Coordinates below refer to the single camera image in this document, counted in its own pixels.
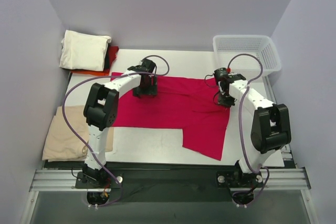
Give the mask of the magenta red t shirt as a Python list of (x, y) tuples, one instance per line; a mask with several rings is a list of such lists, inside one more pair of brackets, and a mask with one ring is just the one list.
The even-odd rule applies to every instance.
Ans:
[(157, 88), (156, 95), (123, 95), (113, 126), (181, 129), (184, 148), (221, 160), (230, 110), (214, 103), (217, 89), (181, 77), (158, 77)]

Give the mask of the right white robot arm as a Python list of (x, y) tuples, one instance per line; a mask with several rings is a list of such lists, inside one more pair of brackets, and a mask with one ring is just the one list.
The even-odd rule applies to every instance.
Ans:
[[(238, 161), (240, 169), (232, 175), (236, 185), (245, 186), (251, 181), (251, 173), (258, 173), (271, 154), (291, 142), (289, 110), (251, 88), (242, 74), (219, 68), (214, 71), (214, 78), (219, 88), (218, 105), (231, 108), (239, 103), (238, 127), (243, 157)], [(253, 116), (249, 144), (244, 140), (243, 109)]]

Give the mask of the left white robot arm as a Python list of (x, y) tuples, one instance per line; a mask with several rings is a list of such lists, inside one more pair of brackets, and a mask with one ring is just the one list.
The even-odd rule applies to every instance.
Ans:
[(146, 57), (139, 65), (129, 67), (121, 77), (91, 86), (83, 114), (89, 125), (89, 145), (92, 150), (87, 154), (83, 170), (92, 170), (87, 177), (92, 187), (100, 188), (106, 183), (106, 175), (100, 170), (106, 164), (104, 146), (109, 128), (117, 118), (119, 99), (129, 91), (138, 98), (157, 95), (155, 71), (156, 64)]

